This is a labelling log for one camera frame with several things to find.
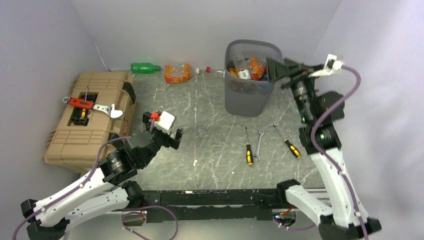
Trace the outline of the large orange label bottle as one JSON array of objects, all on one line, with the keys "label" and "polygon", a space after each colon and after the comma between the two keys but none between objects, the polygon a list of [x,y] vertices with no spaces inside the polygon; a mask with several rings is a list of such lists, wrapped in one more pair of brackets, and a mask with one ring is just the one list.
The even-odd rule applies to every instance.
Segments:
[{"label": "large orange label bottle", "polygon": [[252,80],[259,80],[265,73],[267,73],[267,64],[260,58],[251,57],[248,62],[248,69]]}]

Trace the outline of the brown tea bottle green cap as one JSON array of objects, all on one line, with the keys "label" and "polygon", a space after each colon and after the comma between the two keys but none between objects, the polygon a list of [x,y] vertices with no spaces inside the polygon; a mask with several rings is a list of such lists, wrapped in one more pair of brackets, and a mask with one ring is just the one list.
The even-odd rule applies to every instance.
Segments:
[{"label": "brown tea bottle green cap", "polygon": [[237,76],[244,80],[251,80],[247,59],[243,56],[235,56],[232,60]]}]

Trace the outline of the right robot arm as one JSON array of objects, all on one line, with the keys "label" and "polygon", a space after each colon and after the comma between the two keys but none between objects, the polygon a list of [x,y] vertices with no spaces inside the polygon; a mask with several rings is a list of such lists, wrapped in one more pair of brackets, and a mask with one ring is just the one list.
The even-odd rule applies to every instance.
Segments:
[{"label": "right robot arm", "polygon": [[[355,191],[334,127],[335,121],[344,118],[345,102],[359,88],[361,75],[332,54],[319,65],[271,57],[266,64],[269,82],[281,81],[281,88],[292,92],[303,123],[299,129],[300,142],[318,169],[330,200],[329,205],[324,204],[297,180],[290,179],[277,185],[276,203],[282,208],[299,209],[318,228],[323,240],[367,240],[382,226],[378,219],[369,216]],[[355,76],[353,88],[346,94],[329,91],[318,95],[316,79],[341,71]]]}]

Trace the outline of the green plastic bottle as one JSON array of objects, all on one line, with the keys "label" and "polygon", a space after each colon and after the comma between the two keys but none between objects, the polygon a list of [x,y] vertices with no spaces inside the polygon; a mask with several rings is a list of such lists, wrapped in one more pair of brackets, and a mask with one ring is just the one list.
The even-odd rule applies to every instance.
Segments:
[{"label": "green plastic bottle", "polygon": [[130,64],[130,71],[133,74],[153,74],[160,72],[161,67],[149,62],[133,62]]}]

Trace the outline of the grey mesh waste bin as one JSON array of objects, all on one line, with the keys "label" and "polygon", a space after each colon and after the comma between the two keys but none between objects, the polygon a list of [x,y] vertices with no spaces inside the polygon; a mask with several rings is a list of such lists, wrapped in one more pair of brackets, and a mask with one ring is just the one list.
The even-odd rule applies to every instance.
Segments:
[{"label": "grey mesh waste bin", "polygon": [[258,40],[238,39],[230,42],[224,57],[225,109],[241,117],[259,116],[271,96],[275,83],[262,80],[242,79],[230,74],[233,57],[243,55],[246,59],[256,57],[265,61],[267,57],[283,59],[281,50],[274,44]]}]

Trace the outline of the orange bottle pack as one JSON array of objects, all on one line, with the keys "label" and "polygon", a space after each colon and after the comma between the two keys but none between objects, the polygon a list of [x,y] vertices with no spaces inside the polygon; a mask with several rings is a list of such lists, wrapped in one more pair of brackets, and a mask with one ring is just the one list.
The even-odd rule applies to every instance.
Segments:
[{"label": "orange bottle pack", "polygon": [[167,84],[184,83],[191,76],[191,66],[187,63],[167,64],[164,67],[164,79]]}]

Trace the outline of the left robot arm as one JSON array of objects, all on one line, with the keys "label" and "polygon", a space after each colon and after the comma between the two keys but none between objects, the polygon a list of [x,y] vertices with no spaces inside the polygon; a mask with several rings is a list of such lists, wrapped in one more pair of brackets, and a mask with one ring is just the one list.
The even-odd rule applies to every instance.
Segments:
[{"label": "left robot arm", "polygon": [[73,227],[109,211],[133,214],[157,208],[157,199],[143,193],[133,177],[148,166],[162,148],[178,149],[183,130],[171,134],[176,117],[169,112],[145,112],[145,128],[130,136],[115,137],[108,143],[115,151],[97,152],[91,170],[59,192],[42,200],[21,203],[31,240],[59,240]]}]

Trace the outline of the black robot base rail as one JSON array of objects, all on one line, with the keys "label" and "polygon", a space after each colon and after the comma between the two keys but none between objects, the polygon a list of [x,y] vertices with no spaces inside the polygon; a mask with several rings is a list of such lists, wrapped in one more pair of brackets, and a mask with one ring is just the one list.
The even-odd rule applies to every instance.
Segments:
[{"label": "black robot base rail", "polygon": [[148,223],[190,220],[255,219],[270,221],[291,205],[275,188],[143,190],[130,197],[129,208],[146,208]]}]

